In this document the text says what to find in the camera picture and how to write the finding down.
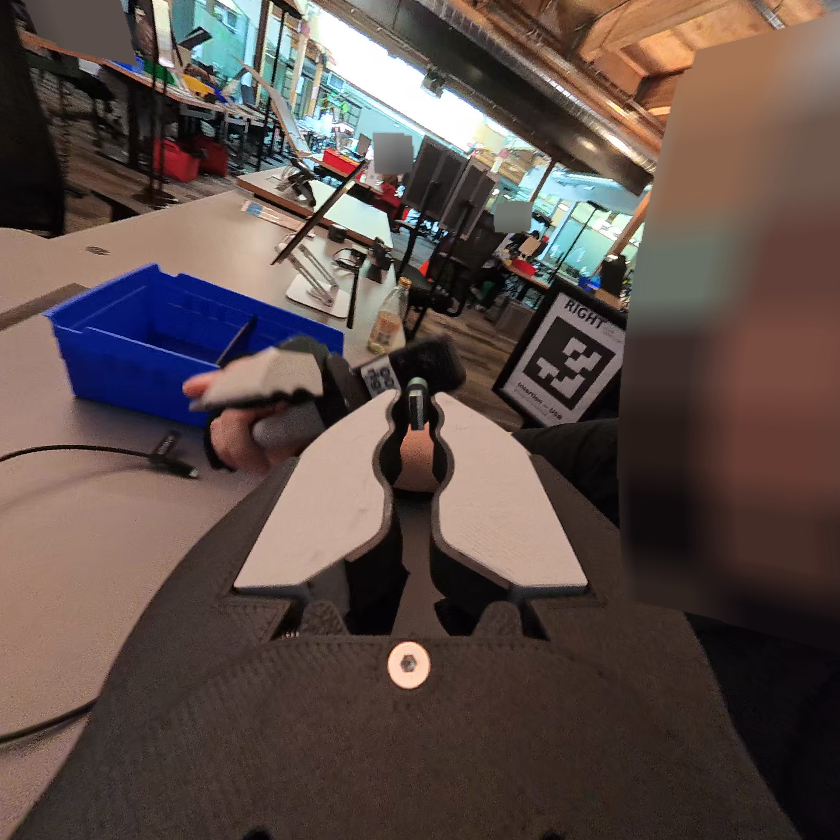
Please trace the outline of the clear drink bottle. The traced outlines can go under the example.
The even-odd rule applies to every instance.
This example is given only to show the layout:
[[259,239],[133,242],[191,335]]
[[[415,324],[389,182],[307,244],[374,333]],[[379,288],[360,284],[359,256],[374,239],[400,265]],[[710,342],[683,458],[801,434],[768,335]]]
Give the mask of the clear drink bottle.
[[410,279],[402,277],[386,295],[377,313],[367,343],[370,352],[387,354],[396,347],[396,341],[402,334],[412,286],[413,283]]

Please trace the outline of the grey laptop stand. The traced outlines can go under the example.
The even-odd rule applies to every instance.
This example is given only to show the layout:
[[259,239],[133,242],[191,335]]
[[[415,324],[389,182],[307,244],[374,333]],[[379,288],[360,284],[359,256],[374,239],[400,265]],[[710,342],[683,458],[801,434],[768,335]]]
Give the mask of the grey laptop stand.
[[278,169],[271,176],[275,190],[285,198],[295,201],[309,209],[315,209],[317,199],[312,190],[315,174],[300,161],[293,161]]

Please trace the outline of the red floor bin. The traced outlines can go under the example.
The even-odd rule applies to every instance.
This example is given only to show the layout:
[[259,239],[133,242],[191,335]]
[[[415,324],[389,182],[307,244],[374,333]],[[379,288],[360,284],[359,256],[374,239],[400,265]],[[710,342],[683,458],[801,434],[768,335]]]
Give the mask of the red floor bin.
[[199,176],[200,168],[198,158],[179,143],[169,139],[154,141],[153,172],[156,175],[179,183],[189,183]]
[[193,136],[192,148],[198,159],[200,174],[223,178],[228,176],[228,150],[222,143],[202,133]]

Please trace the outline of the blue storage bin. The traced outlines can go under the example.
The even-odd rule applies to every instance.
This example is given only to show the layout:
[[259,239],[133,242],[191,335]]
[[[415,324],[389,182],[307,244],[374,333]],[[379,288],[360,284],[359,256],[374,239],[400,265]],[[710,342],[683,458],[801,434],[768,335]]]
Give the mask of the blue storage bin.
[[307,335],[342,353],[343,332],[193,276],[143,266],[47,311],[75,396],[203,427],[183,382]]

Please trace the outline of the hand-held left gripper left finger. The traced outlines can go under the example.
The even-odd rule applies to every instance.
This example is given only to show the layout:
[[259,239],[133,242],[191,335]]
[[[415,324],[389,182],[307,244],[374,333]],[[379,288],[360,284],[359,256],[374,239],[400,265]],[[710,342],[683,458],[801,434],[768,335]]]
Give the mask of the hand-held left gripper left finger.
[[334,606],[355,635],[389,635],[404,592],[393,482],[402,470],[399,392],[331,426],[300,456],[233,592]]

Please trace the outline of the tilted display board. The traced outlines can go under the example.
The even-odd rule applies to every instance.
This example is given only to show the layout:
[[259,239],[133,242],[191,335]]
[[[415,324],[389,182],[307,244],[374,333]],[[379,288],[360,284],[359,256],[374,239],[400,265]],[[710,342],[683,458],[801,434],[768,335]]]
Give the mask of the tilted display board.
[[289,110],[286,100],[281,96],[277,89],[272,87],[272,85],[258,73],[255,68],[242,61],[239,61],[239,64],[244,68],[245,73],[251,75],[266,91],[269,97],[271,110],[282,128],[292,153],[297,156],[297,158],[303,160],[313,158],[312,151],[310,150],[296,120]]

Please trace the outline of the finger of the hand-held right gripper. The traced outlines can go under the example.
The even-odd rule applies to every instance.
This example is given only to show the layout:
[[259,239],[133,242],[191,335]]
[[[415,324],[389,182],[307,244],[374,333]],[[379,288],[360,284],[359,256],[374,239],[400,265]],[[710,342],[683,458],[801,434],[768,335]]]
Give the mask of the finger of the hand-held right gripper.
[[200,396],[191,398],[189,409],[214,413],[308,402],[323,394],[326,360],[325,344],[297,336],[224,367]]

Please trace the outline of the blue printed paper sheet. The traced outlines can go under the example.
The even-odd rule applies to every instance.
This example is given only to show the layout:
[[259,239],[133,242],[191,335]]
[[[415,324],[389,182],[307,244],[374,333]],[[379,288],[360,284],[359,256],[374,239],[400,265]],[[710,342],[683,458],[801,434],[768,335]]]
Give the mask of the blue printed paper sheet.
[[276,208],[258,203],[257,201],[245,201],[240,209],[249,216],[256,217],[279,227],[294,229],[296,225],[293,219],[290,220],[290,217],[281,213]]

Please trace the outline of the person's right hand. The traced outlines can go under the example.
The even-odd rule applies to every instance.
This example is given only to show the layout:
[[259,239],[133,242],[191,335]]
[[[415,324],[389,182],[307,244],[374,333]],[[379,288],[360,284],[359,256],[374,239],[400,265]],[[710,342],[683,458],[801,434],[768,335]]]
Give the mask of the person's right hand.
[[229,407],[206,425],[203,448],[207,463],[216,470],[264,477],[276,466],[302,454],[307,443],[265,449],[253,438],[258,421],[283,414],[289,405],[276,403],[250,408]]

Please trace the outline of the black music stand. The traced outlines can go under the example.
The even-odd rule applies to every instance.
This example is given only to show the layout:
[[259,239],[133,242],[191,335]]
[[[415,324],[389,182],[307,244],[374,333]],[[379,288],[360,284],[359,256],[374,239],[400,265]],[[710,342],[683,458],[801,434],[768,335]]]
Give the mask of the black music stand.
[[429,134],[424,136],[403,184],[402,204],[440,221],[467,163],[461,153]]
[[498,184],[498,173],[476,158],[470,158],[447,200],[438,225],[449,235],[471,236]]

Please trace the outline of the white laptop stand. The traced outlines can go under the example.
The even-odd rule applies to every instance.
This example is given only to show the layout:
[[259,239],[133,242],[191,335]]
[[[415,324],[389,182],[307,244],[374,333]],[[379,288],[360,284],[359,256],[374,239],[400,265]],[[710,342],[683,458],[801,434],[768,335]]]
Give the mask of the white laptop stand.
[[346,320],[350,315],[350,294],[340,285],[340,274],[331,259],[323,259],[309,246],[298,246],[287,260],[294,277],[286,298],[300,306]]

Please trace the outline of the black pole stand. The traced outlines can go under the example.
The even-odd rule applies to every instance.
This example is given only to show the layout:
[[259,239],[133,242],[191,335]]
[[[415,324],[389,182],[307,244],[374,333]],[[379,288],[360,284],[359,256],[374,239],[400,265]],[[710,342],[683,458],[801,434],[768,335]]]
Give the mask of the black pole stand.
[[169,76],[175,68],[171,9],[166,1],[132,1],[129,2],[129,16],[140,56],[150,64],[149,183],[140,197],[157,210],[176,202],[164,189],[163,100],[169,90]]

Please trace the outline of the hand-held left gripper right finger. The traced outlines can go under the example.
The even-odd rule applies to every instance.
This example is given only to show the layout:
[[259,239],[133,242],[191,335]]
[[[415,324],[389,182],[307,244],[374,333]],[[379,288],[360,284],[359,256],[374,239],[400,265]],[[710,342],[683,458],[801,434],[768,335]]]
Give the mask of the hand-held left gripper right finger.
[[588,596],[590,582],[525,447],[447,394],[432,400],[429,573],[448,635],[470,635],[486,609],[509,605],[543,635],[534,606]]

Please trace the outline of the black framed marker sign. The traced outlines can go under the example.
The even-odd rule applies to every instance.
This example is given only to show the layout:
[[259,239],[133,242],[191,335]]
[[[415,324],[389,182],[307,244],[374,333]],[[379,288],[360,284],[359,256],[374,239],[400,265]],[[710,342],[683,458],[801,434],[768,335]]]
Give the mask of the black framed marker sign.
[[492,391],[524,427],[617,418],[626,327],[625,313],[555,281]]

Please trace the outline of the person's dark clothing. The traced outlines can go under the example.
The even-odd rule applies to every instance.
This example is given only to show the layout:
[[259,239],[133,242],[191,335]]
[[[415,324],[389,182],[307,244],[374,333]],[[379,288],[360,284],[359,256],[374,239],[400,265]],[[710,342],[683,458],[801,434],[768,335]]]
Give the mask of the person's dark clothing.
[[[620,525],[617,420],[512,433]],[[806,839],[839,838],[839,657],[691,613],[729,717],[774,798]]]

